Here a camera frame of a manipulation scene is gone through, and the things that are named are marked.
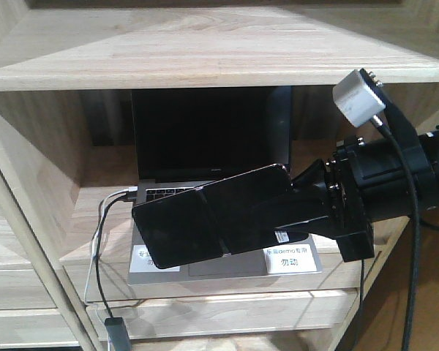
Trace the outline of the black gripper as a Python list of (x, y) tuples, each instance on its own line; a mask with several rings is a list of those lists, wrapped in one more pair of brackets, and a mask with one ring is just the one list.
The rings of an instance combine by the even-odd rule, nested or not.
[[(396, 140), (363, 144), (343, 141), (330, 164), (331, 182), (339, 185), (343, 202), (342, 234), (336, 238), (345, 262), (374, 257), (372, 224), (401, 216), (418, 216), (430, 205), (430, 163), (419, 140), (407, 146)], [(296, 197), (327, 197), (322, 159), (291, 180)], [(338, 231), (329, 216), (318, 216), (276, 227), (289, 240), (310, 234), (333, 239)]]

